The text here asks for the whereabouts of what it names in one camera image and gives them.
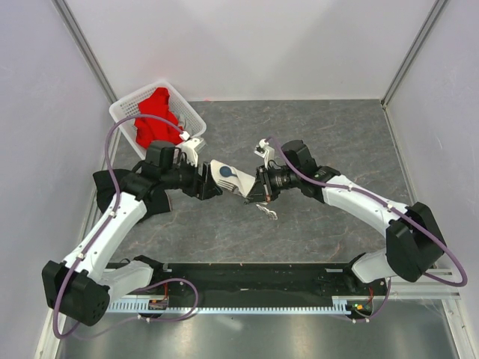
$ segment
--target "metal table surface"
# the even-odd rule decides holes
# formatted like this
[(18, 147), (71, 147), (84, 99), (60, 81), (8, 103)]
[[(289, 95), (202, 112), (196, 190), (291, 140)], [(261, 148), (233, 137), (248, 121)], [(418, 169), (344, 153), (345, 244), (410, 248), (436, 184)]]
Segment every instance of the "metal table surface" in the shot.
[[(454, 359), (440, 301), (390, 301), (370, 323), (320, 315), (198, 314), (177, 323), (133, 321), (98, 337), (61, 342), (56, 359)], [(92, 335), (131, 314), (109, 314)]]

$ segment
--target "laundry basket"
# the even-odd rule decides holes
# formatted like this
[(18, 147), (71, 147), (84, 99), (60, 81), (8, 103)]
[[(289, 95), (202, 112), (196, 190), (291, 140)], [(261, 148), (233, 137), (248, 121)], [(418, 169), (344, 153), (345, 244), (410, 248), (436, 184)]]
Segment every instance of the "laundry basket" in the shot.
[[(160, 80), (151, 85), (140, 88), (139, 90), (122, 97), (113, 105), (110, 106), (110, 115), (115, 122), (124, 119), (126, 116), (140, 114), (138, 104), (151, 96), (157, 88), (167, 88), (170, 93), (170, 111), (177, 117), (178, 122), (185, 131), (191, 136), (198, 137), (204, 134), (207, 129), (206, 123), (199, 114), (191, 107), (188, 102), (171, 86), (167, 81)], [(144, 159), (146, 156), (146, 149), (136, 143), (136, 127), (135, 121), (127, 121), (120, 126), (120, 130), (125, 135), (129, 144), (132, 145), (135, 152)]]

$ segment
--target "metal frame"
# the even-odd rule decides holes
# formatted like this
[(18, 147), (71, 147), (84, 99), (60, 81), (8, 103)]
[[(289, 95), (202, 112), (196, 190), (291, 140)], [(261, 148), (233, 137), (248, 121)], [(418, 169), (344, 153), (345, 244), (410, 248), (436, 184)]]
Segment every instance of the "metal frame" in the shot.
[(427, 14), (424, 23), (421, 26), (416, 38), (412, 42), (409, 51), (406, 54), (402, 64), (399, 66), (399, 70), (396, 72), (392, 83), (389, 85), (388, 90), (386, 91), (384, 97), (381, 100), (382, 106), (385, 108), (391, 101), (392, 97), (396, 93), (397, 88), (399, 87), (400, 83), (403, 81), (404, 76), (407, 74), (407, 71), (412, 65), (412, 62), (416, 59), (421, 47), (424, 45), (427, 36), (431, 32), (433, 26), (436, 24), (439, 16), (441, 15), (442, 11), (445, 9), (446, 4), (449, 0), (436, 0), (433, 7), (431, 8), (430, 12)]
[[(112, 89), (108, 79), (106, 78), (103, 69), (101, 68), (97, 58), (95, 57), (91, 47), (89, 46), (87, 40), (85, 39), (84, 34), (82, 33), (81, 28), (79, 27), (78, 22), (76, 21), (70, 7), (68, 6), (66, 0), (52, 0), (52, 3), (56, 7), (58, 13), (64, 21), (64, 24), (67, 26), (69, 32), (71, 33), (74, 41), (79, 47), (80, 52), (87, 61), (88, 66), (91, 69), (91, 72), (94, 74), (97, 79), (100, 87), (103, 89), (106, 97), (109, 102), (113, 103), (118, 98), (115, 92)], [(382, 107), (385, 112), (385, 117), (388, 123), (389, 130), (391, 132), (391, 137), (394, 142), (394, 148), (397, 153), (397, 157), (400, 162), (401, 170), (403, 172), (404, 178), (406, 180), (407, 189), (412, 200), (416, 198), (414, 188), (411, 184), (409, 173), (404, 163), (401, 155), (400, 148), (397, 145), (394, 129), (391, 125), (390, 117), (388, 115), (387, 106), (393, 98), (396, 90), (400, 86), (400, 83), (403, 81), (405, 75), (407, 74), (409, 68), (412, 66), (413, 61), (416, 59), (421, 47), (424, 45), (425, 40), (427, 39), (431, 29), (436, 24), (441, 13), (445, 9), (448, 0), (436, 0), (430, 12), (427, 15), (427, 18), (424, 20), (423, 25), (421, 26), (418, 35), (414, 39), (409, 51), (406, 54), (400, 68), (398, 69), (396, 75), (394, 76), (391, 84), (388, 87), (384, 97), (381, 100)], [(112, 144), (110, 146), (110, 156), (115, 156), (118, 142), (120, 139), (120, 132), (117, 131), (114, 135)], [(103, 161), (102, 169), (106, 168), (106, 163)], [(89, 209), (88, 215), (84, 221), (83, 229), (81, 233), (81, 239), (89, 232), (93, 227), (95, 221), (99, 218), (100, 212), (97, 209), (97, 206), (94, 201), (94, 191), (91, 194), (91, 208)], [(451, 276), (450, 271), (444, 270), (434, 270), (439, 272), (440, 275)], [(442, 303), (446, 312), (449, 328), (451, 329), (452, 336), (454, 338), (454, 343), (456, 345), (458, 354), (461, 359), (471, 359), (479, 358), (479, 355), (475, 354), (475, 347), (472, 345), (472, 341), (469, 339), (469, 334), (467, 331), (466, 324), (463, 321), (461, 305), (462, 302), (459, 297), (459, 293), (455, 288), (445, 289), (443, 286), (438, 286), (434, 283), (422, 283), (422, 279), (418, 283), (401, 283), (401, 279), (395, 278), (392, 281), (392, 293), (391, 299), (442, 299)], [(59, 340), (57, 340), (50, 330), (52, 324), (52, 311), (49, 311), (49, 315), (46, 318), (46, 322), (43, 328), (42, 336), (37, 347), (37, 352), (35, 354), (36, 358), (53, 358), (58, 348)], [(63, 327), (64, 316), (61, 316), (60, 327)]]
[[(132, 313), (132, 314), (160, 314), (160, 313), (186, 313), (190, 307), (168, 307), (166, 309), (150, 309), (150, 300), (160, 302), (162, 295), (125, 295), (108, 306), (107, 313)], [(194, 314), (315, 314), (315, 315), (349, 315), (346, 310), (347, 301), (333, 299), (331, 307), (254, 307), (254, 308), (201, 308)]]
[(52, 3), (56, 7), (58, 14), (63, 19), (65, 26), (67, 26), (68, 31), (71, 33), (73, 40), (78, 46), (80, 52), (88, 63), (88, 66), (91, 69), (91, 72), (94, 74), (97, 81), (100, 83), (103, 92), (105, 92), (106, 97), (110, 103), (113, 103), (118, 100), (115, 92), (113, 91), (112, 86), (110, 85), (108, 79), (103, 72), (100, 63), (97, 60), (97, 57), (91, 50), (88, 41), (86, 40), (78, 22), (75, 19), (70, 7), (68, 6), (65, 0), (52, 0)]

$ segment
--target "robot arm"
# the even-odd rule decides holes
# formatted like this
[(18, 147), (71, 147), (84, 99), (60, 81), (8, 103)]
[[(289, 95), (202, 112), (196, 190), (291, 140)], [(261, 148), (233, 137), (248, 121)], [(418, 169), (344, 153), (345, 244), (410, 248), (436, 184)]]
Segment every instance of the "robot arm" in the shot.
[[(348, 189), (312, 185), (298, 177), (288, 166), (273, 166), (274, 150), (262, 140), (255, 152), (264, 158), (265, 164), (257, 169), (254, 185), (246, 196), (247, 203), (268, 203), (277, 199), (282, 190), (299, 188), (305, 196), (340, 208), (377, 230), (385, 238), (386, 248), (357, 256), (350, 263), (350, 277), (347, 280), (352, 288), (355, 282), (370, 283), (396, 275), (415, 282), (443, 255), (441, 248), (422, 232), (389, 210), (394, 207), (445, 243), (433, 213), (424, 204), (407, 206), (364, 190), (339, 171), (318, 166), (302, 141), (288, 142), (281, 149), (293, 166), (307, 177), (328, 185), (346, 186)], [(371, 197), (353, 191), (352, 188), (361, 188), (391, 207), (385, 208)]]
[[(141, 173), (115, 170), (121, 175), (120, 204), (115, 213), (112, 182), (108, 183), (108, 171), (94, 174), (98, 191), (97, 202), (110, 203), (103, 208), (104, 214), (92, 231), (61, 263), (49, 261), (42, 270), (43, 286), (49, 307), (55, 306), (60, 287), (73, 264), (80, 259), (63, 294), (60, 311), (85, 324), (96, 324), (115, 301), (137, 288), (147, 286), (153, 275), (148, 263), (133, 260), (128, 265), (104, 273), (118, 245), (131, 228), (141, 219), (169, 210), (166, 189), (182, 189), (190, 197), (206, 200), (222, 194), (214, 183), (210, 164), (203, 163), (198, 172), (198, 151), (204, 145), (200, 138), (192, 138), (179, 146), (181, 154), (174, 164), (177, 147), (168, 142), (153, 142), (146, 158), (140, 163)], [(109, 220), (98, 238), (92, 242), (98, 230)]]

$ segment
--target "white cable clip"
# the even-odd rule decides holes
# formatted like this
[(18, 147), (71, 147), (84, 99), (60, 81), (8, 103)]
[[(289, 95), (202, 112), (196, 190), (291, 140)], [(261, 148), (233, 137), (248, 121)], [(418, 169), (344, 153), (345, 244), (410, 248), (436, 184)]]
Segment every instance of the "white cable clip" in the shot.
[(265, 206), (261, 206), (260, 204), (257, 204), (256, 207), (261, 211), (261, 212), (265, 212), (269, 219), (272, 219), (273, 221), (277, 221), (278, 220), (278, 215), (276, 214), (275, 211), (272, 211), (270, 209), (267, 209)]
[(180, 133), (180, 138), (183, 141), (188, 141), (190, 137), (191, 135), (187, 131), (183, 131), (182, 133)]
[(260, 140), (260, 143), (254, 149), (254, 154), (264, 160), (264, 167), (266, 168), (269, 167), (269, 162), (275, 159), (275, 149), (265, 139)]

